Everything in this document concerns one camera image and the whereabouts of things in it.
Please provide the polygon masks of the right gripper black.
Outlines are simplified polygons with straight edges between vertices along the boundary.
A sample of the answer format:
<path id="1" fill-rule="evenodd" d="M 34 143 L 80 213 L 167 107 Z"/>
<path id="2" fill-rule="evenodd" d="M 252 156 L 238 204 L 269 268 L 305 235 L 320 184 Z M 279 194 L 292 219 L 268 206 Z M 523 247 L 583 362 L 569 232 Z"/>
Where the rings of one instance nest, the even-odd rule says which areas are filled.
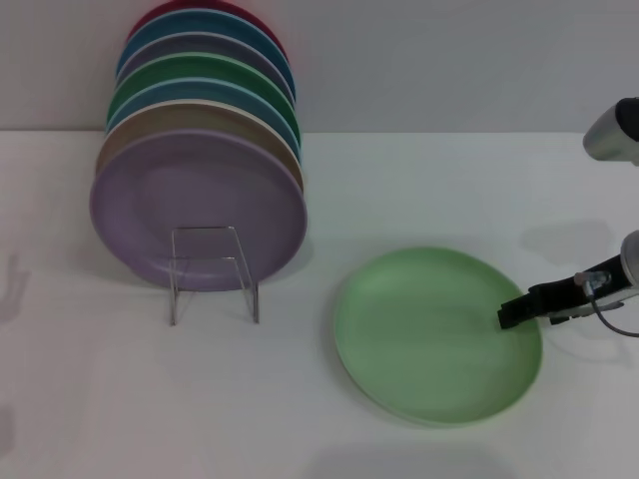
<path id="1" fill-rule="evenodd" d="M 577 272 L 574 279 L 531 286 L 526 294 L 501 305 L 499 325 L 501 328 L 513 328 L 536 317 L 547 317 L 552 325 L 557 325 L 594 315 L 591 303 L 580 305 L 580 289 L 588 302 L 596 301 L 601 312 L 623 307 L 622 296 L 631 293 L 631 278 L 622 254 Z"/>

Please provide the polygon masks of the greyish lavender plate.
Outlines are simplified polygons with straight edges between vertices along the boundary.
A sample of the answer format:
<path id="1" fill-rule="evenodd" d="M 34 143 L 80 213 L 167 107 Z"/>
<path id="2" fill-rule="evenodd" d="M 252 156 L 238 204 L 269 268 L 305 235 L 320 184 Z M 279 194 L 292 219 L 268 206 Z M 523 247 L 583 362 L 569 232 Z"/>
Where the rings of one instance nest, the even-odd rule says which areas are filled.
<path id="1" fill-rule="evenodd" d="M 218 54 L 245 63 L 260 71 L 285 94 L 293 106 L 296 98 L 293 87 L 286 81 L 283 73 L 264 54 L 254 47 L 229 36 L 207 33 L 186 32 L 164 36 L 154 40 L 136 51 L 116 75 L 119 86 L 129 75 L 144 64 L 159 57 L 180 53 Z"/>

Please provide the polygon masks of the light green plate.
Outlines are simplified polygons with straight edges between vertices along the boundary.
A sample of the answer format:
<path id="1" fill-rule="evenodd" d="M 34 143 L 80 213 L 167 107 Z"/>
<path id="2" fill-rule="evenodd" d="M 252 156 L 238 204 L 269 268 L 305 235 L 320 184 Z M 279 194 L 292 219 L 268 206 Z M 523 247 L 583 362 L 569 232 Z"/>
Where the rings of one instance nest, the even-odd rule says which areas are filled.
<path id="1" fill-rule="evenodd" d="M 363 394 L 415 423 L 461 426 L 517 403 L 538 376 L 538 324 L 501 328 L 520 296 L 498 269 L 463 252 L 414 247 L 354 271 L 333 303 L 338 357 Z"/>

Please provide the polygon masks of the beige plate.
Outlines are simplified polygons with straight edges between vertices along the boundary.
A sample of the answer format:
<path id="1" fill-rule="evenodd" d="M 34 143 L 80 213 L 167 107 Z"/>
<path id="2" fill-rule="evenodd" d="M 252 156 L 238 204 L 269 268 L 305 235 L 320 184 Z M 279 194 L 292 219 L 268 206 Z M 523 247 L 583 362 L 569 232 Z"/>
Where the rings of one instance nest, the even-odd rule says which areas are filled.
<path id="1" fill-rule="evenodd" d="M 109 164 L 130 143 L 173 130 L 211 130 L 238 136 L 276 157 L 299 186 L 304 177 L 299 157 L 267 122 L 237 107 L 208 100 L 160 102 L 119 122 L 107 135 L 98 154 L 95 172 Z"/>

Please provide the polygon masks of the teal plate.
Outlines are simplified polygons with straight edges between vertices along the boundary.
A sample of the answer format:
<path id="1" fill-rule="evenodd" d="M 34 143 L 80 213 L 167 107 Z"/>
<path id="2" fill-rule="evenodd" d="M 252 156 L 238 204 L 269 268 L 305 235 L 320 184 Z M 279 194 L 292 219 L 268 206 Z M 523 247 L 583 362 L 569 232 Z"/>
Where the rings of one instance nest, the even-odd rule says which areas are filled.
<path id="1" fill-rule="evenodd" d="M 299 162 L 302 161 L 299 128 L 285 118 L 276 107 L 259 94 L 231 82 L 208 79 L 187 78 L 168 80 L 154 84 L 135 93 L 125 100 L 107 120 L 105 133 L 133 113 L 168 101 L 202 100 L 231 105 L 244 110 L 270 125 L 291 147 Z"/>

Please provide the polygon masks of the blue plate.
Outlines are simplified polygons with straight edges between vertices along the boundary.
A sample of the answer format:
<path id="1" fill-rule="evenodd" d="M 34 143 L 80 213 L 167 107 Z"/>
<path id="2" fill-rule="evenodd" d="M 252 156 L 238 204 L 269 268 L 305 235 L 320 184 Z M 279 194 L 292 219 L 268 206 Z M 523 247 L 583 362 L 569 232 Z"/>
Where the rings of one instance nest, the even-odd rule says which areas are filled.
<path id="1" fill-rule="evenodd" d="M 296 84 L 289 60 L 276 42 L 261 28 L 231 13 L 220 10 L 191 8 L 160 15 L 142 26 L 125 44 L 119 58 L 116 74 L 133 55 L 152 41 L 162 37 L 204 32 L 228 36 L 239 40 L 264 55 L 282 74 L 294 101 L 297 100 Z"/>

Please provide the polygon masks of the dark green plate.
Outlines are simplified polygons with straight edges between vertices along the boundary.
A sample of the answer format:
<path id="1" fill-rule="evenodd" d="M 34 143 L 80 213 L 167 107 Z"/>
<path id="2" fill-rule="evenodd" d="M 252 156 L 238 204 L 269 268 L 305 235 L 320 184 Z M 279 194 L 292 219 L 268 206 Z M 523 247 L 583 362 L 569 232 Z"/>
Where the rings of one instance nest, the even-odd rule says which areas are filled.
<path id="1" fill-rule="evenodd" d="M 297 140 L 302 139 L 293 104 L 272 80 L 256 68 L 231 57 L 196 52 L 162 56 L 134 70 L 116 87 L 108 109 L 107 123 L 134 94 L 163 81 L 186 78 L 222 80 L 257 94 L 284 117 Z"/>

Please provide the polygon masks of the red plate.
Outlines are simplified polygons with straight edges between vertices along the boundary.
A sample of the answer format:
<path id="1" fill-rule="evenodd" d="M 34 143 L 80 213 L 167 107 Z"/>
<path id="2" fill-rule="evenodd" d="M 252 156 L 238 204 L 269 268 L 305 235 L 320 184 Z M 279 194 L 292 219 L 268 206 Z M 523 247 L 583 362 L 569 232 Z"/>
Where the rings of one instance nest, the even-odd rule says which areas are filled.
<path id="1" fill-rule="evenodd" d="M 169 0 L 168 2 L 156 6 L 155 8 L 144 14 L 133 26 L 127 39 L 130 40 L 135 33 L 137 33 L 151 20 L 154 20 L 164 14 L 186 9 L 211 9 L 238 16 L 262 30 L 280 48 L 285 58 L 289 58 L 284 45 L 280 42 L 275 33 L 268 27 L 266 23 L 264 23 L 260 18 L 258 18 L 256 15 L 249 12 L 245 8 L 230 3 L 227 0 Z"/>

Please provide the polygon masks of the lilac purple plate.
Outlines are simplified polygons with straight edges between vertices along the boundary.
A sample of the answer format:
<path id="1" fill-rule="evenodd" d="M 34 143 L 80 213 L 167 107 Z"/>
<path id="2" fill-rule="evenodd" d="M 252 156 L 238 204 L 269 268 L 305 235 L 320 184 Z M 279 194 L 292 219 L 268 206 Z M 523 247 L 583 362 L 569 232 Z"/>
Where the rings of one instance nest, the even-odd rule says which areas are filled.
<path id="1" fill-rule="evenodd" d="M 239 136 L 174 130 L 118 153 L 94 181 L 90 212 L 107 249 L 167 287 L 238 289 L 297 254 L 308 227 L 304 194 L 272 154 Z"/>

